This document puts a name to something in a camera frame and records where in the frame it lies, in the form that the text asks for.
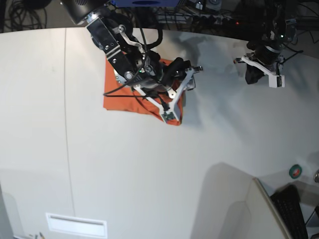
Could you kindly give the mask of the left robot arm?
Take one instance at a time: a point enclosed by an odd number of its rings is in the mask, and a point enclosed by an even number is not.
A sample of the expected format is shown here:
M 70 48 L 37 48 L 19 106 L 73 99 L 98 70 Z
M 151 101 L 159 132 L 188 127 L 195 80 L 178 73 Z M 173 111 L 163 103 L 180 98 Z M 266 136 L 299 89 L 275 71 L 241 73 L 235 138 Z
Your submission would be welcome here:
M 296 35 L 295 10 L 295 1 L 266 1 L 265 32 L 260 39 L 247 43 L 250 53 L 234 59 L 234 63 L 246 64 L 245 80 L 248 85 L 266 76 L 270 88 L 285 86 L 282 70 L 289 58 L 285 58 L 282 51 Z

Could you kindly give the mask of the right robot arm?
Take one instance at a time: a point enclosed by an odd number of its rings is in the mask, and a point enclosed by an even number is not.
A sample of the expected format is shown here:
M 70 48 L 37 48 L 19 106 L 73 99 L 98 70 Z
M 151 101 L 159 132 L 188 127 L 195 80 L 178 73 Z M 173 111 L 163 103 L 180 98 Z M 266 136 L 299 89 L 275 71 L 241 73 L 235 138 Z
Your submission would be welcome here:
M 180 57 L 164 60 L 154 48 L 157 40 L 137 40 L 133 26 L 140 21 L 109 9 L 105 0 L 64 0 L 66 11 L 75 24 L 87 23 L 93 43 L 105 53 L 106 74 L 104 107 L 152 115 L 161 121 L 180 125 L 184 93 L 195 88 L 194 74 L 202 70 Z

